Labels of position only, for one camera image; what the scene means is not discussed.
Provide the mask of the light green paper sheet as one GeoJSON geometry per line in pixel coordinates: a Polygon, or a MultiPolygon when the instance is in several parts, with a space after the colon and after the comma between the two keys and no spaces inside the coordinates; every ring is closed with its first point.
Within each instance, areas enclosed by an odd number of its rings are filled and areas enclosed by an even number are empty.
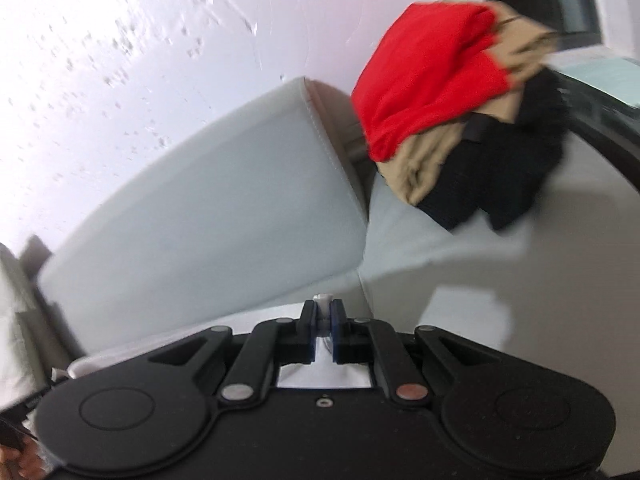
{"type": "Polygon", "coordinates": [[[561,72],[633,108],[639,107],[640,67],[631,58],[597,58],[561,72]]]}

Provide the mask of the black folded garment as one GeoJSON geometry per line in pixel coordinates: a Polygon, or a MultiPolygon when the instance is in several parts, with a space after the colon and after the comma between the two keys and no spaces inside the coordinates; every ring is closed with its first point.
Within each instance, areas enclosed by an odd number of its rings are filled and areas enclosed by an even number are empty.
{"type": "Polygon", "coordinates": [[[514,122],[474,113],[447,156],[431,192],[416,205],[448,231],[484,211],[495,232],[536,204],[564,156],[568,108],[547,67],[524,84],[514,122]]]}

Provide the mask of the glass top side table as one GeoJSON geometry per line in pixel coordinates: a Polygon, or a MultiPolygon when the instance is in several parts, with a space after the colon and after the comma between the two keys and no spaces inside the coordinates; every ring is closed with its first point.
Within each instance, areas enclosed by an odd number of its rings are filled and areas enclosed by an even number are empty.
{"type": "Polygon", "coordinates": [[[570,128],[638,188],[639,107],[629,107],[561,72],[562,68],[596,59],[552,66],[570,108],[570,128]]]}

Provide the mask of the red folded garment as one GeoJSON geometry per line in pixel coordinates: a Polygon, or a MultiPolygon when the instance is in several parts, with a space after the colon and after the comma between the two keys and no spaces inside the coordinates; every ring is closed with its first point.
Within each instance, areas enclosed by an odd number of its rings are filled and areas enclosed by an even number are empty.
{"type": "Polygon", "coordinates": [[[393,22],[352,89],[373,160],[510,89],[489,52],[497,27],[497,13],[475,2],[413,3],[393,22]]]}

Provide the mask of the grey sofa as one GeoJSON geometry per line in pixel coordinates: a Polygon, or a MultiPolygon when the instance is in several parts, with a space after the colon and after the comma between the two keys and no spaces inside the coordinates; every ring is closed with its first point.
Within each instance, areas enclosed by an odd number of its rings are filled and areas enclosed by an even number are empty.
{"type": "Polygon", "coordinates": [[[434,325],[589,382],[606,463],[639,463],[639,196],[570,136],[534,211],[447,232],[351,162],[297,79],[143,171],[48,259],[37,286],[81,377],[214,324],[250,330],[328,292],[351,316],[434,325]]]}

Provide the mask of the grey sofa cushion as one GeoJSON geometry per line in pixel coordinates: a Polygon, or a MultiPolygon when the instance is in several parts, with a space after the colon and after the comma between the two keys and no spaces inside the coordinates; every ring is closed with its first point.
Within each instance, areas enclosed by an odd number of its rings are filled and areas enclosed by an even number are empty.
{"type": "Polygon", "coordinates": [[[32,281],[1,245],[1,408],[42,388],[72,358],[41,307],[32,281]]]}

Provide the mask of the tan folded garment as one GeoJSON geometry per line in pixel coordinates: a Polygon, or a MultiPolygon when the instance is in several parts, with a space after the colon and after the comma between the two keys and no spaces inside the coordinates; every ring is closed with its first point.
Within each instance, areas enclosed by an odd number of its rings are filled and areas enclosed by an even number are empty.
{"type": "MultiPolygon", "coordinates": [[[[523,99],[524,84],[544,68],[544,59],[555,51],[556,32],[531,18],[518,14],[503,2],[491,1],[488,8],[496,16],[496,40],[489,57],[506,70],[511,89],[475,110],[504,124],[515,122],[523,99]]],[[[394,194],[416,206],[434,188],[447,156],[462,140],[469,116],[409,136],[395,155],[378,164],[378,171],[394,194]]]]}

